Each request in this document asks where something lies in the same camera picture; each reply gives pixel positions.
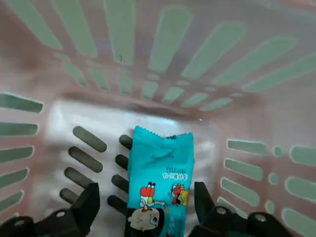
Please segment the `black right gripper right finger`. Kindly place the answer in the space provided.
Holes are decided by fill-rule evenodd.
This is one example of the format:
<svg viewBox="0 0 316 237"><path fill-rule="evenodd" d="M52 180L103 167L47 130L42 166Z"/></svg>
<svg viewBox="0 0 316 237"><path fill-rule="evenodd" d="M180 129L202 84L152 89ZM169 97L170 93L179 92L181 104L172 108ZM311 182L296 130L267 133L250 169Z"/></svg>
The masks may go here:
<svg viewBox="0 0 316 237"><path fill-rule="evenodd" d="M250 213L247 218L215 204L204 182L194 183L194 204L198 224L190 237L291 237L273 215Z"/></svg>

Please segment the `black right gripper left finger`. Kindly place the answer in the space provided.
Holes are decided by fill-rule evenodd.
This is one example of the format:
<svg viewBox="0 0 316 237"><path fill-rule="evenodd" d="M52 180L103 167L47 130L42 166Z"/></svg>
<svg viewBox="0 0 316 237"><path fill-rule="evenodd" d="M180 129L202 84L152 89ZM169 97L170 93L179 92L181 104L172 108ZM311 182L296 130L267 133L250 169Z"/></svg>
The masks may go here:
<svg viewBox="0 0 316 237"><path fill-rule="evenodd" d="M100 209L98 183L90 183L70 208L52 212L41 221L13 217L0 226L2 237L85 237Z"/></svg>

